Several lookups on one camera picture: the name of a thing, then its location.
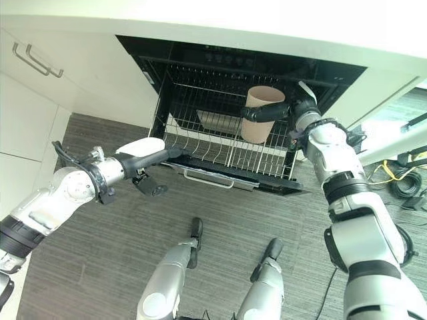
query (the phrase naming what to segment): cabinet door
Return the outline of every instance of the cabinet door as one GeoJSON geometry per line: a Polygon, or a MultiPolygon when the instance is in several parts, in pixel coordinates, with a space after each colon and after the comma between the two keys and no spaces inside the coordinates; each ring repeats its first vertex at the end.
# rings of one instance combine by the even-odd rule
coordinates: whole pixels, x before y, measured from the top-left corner
{"type": "Polygon", "coordinates": [[[0,74],[0,152],[42,161],[57,105],[0,74]]]}
{"type": "Polygon", "coordinates": [[[7,30],[32,43],[77,86],[62,107],[76,113],[150,127],[157,93],[115,35],[30,29],[7,30]]]}
{"type": "Polygon", "coordinates": [[[0,153],[0,220],[32,191],[40,162],[0,153]]]}
{"type": "MultiPolygon", "coordinates": [[[[67,107],[72,105],[77,92],[77,87],[70,82],[64,75],[61,78],[56,78],[52,75],[42,75],[34,70],[31,66],[21,61],[12,53],[14,42],[18,43],[18,54],[29,60],[25,54],[26,42],[20,41],[18,38],[13,37],[4,29],[0,31],[0,68],[1,71],[14,78],[16,81],[24,84],[26,87],[37,92],[38,94],[54,101],[58,105],[67,107]]],[[[32,54],[44,64],[54,66],[55,69],[61,68],[60,65],[56,66],[41,54],[41,50],[35,45],[31,49],[32,54]]]]}

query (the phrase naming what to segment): countertop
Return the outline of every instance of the countertop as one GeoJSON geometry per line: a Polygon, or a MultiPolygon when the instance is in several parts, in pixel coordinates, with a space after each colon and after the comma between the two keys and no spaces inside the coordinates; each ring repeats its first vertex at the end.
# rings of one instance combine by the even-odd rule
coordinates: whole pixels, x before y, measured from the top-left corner
{"type": "Polygon", "coordinates": [[[427,77],[423,0],[2,0],[1,25],[209,43],[427,77]]]}

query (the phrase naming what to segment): cup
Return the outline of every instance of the cup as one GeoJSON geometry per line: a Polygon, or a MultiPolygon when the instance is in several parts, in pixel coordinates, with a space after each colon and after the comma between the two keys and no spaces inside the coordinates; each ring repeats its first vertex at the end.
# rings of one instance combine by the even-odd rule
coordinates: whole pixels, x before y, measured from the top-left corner
{"type": "MultiPolygon", "coordinates": [[[[246,107],[261,107],[262,105],[282,102],[284,100],[285,95],[280,90],[265,85],[258,85],[249,89],[248,97],[246,98],[246,107]]],[[[247,142],[263,143],[267,140],[273,125],[274,121],[257,123],[243,119],[240,134],[247,142]]]]}

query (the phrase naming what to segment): yellow cable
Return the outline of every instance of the yellow cable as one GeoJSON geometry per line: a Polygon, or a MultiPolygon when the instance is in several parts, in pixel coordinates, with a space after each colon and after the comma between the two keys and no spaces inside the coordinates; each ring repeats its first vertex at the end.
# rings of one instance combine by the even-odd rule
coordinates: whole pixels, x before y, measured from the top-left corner
{"type": "Polygon", "coordinates": [[[389,177],[390,177],[391,179],[389,179],[389,180],[385,180],[385,181],[380,181],[380,182],[371,182],[371,183],[369,183],[369,184],[370,184],[370,185],[381,185],[381,184],[383,184],[383,183],[389,183],[389,182],[391,182],[391,181],[400,181],[400,180],[402,180],[403,178],[405,178],[405,177],[407,176],[407,174],[409,174],[409,172],[412,172],[412,171],[413,171],[413,170],[415,170],[416,168],[423,167],[423,166],[425,166],[425,165],[419,165],[419,166],[416,166],[416,167],[412,167],[411,169],[407,170],[407,172],[405,172],[401,177],[396,178],[396,176],[393,174],[393,172],[392,172],[392,171],[389,169],[389,167],[387,166],[387,160],[384,160],[384,161],[383,161],[383,163],[382,163],[381,165],[377,166],[377,168],[374,170],[374,172],[372,172],[372,173],[369,175],[368,180],[370,180],[370,179],[371,179],[371,177],[373,176],[373,174],[374,174],[375,172],[377,172],[377,170],[379,170],[379,168],[383,168],[383,169],[384,169],[384,171],[389,175],[389,177]]]}

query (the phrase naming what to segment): drawer handle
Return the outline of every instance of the drawer handle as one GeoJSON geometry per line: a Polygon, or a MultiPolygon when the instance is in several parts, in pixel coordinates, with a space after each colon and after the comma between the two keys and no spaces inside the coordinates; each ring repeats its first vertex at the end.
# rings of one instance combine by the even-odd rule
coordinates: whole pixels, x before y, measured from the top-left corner
{"type": "Polygon", "coordinates": [[[221,183],[216,183],[216,182],[212,182],[212,181],[208,181],[208,180],[203,180],[200,178],[190,177],[188,175],[188,169],[184,169],[183,174],[184,174],[184,177],[188,180],[202,182],[202,183],[205,183],[207,185],[214,185],[215,187],[220,187],[220,188],[224,188],[224,189],[231,189],[234,186],[234,181],[232,181],[231,185],[222,185],[221,183]]]}
{"type": "Polygon", "coordinates": [[[18,49],[18,43],[16,43],[16,42],[13,43],[12,52],[16,57],[20,58],[20,60],[24,61],[26,64],[31,66],[33,69],[40,72],[42,75],[45,75],[45,76],[54,75],[56,78],[62,77],[64,70],[62,70],[62,69],[59,70],[59,73],[53,72],[50,67],[42,64],[42,62],[40,62],[38,59],[36,59],[34,56],[31,55],[31,48],[32,48],[32,45],[28,45],[27,49],[25,50],[25,53],[27,54],[28,58],[30,58],[33,62],[35,62],[38,66],[42,67],[44,70],[38,68],[38,66],[32,64],[30,61],[26,60],[26,58],[24,58],[22,55],[18,54],[18,52],[16,51],[18,49]]]}

